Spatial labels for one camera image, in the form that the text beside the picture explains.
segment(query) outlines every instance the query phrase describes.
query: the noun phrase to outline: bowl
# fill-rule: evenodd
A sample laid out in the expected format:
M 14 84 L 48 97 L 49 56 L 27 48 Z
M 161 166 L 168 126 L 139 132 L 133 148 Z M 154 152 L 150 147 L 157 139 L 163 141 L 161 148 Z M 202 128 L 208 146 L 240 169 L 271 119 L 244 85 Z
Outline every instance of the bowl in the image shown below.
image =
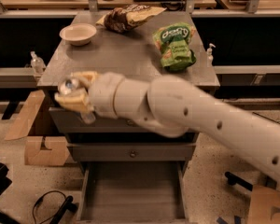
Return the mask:
M 95 26 L 87 23 L 76 23 L 64 27 L 59 36 L 73 46 L 83 46 L 90 43 L 95 34 Z

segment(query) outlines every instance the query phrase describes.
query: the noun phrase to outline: concrete floor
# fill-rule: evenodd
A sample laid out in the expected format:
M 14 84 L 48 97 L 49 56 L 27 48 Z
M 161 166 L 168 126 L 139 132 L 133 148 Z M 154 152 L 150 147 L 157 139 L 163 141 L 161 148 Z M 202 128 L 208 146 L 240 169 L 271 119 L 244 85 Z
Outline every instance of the concrete floor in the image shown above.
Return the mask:
M 280 111 L 262 111 L 262 115 L 280 121 Z M 32 216 L 36 200 L 44 193 L 58 190 L 72 195 L 74 203 L 80 202 L 83 174 L 76 164 L 64 167 L 38 167 L 24 165 L 25 138 L 4 141 L 9 125 L 17 117 L 1 120 L 0 162 L 9 172 L 11 186 L 0 196 L 0 210 L 21 224 L 35 223 Z M 245 223 L 250 202 L 250 191 L 240 186 L 229 186 L 224 173 L 230 171 L 252 184 L 263 184 L 265 176 L 239 159 L 232 151 L 200 134 L 194 157 L 184 176 L 186 202 L 190 223 L 217 223 L 219 217 L 233 224 L 234 216 Z M 36 223 L 52 216 L 63 202 L 63 196 L 53 193 L 46 196 L 35 212 Z M 75 223 L 75 215 L 66 212 L 60 223 Z

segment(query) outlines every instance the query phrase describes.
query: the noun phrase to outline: chip bag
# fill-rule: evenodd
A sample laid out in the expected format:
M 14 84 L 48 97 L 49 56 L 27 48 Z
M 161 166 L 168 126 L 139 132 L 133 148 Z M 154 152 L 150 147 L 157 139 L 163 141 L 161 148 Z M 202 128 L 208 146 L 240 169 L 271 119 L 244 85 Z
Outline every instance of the chip bag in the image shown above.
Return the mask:
M 116 7 L 98 20 L 96 24 L 103 25 L 108 30 L 122 34 L 144 24 L 150 18 L 162 13 L 165 9 L 163 7 L 137 4 Z
M 154 43 L 162 55 L 162 67 L 169 72 L 180 72 L 196 63 L 195 53 L 189 48 L 195 32 L 194 26 L 178 22 L 153 34 Z

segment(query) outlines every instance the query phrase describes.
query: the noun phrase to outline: bottle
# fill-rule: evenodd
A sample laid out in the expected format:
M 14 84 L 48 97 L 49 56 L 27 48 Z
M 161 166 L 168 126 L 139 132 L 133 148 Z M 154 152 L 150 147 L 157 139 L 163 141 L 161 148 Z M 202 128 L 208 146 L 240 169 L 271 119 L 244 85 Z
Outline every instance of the bottle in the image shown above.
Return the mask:
M 31 51 L 30 54 L 32 57 L 30 65 L 34 68 L 35 73 L 42 74 L 46 69 L 43 59 L 38 57 L 34 51 Z
M 216 46 L 212 43 L 209 44 L 209 48 L 206 50 L 206 54 L 207 54 L 207 66 L 212 66 L 213 65 L 213 48 L 215 48 Z

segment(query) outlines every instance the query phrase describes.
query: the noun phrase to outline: drawer handle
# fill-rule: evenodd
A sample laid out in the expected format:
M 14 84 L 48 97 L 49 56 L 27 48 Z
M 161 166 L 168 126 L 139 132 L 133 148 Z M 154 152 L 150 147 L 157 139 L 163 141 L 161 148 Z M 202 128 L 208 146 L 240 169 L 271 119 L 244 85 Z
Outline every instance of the drawer handle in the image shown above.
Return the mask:
M 137 156 L 137 153 L 135 151 L 130 152 L 130 157 L 135 158 Z

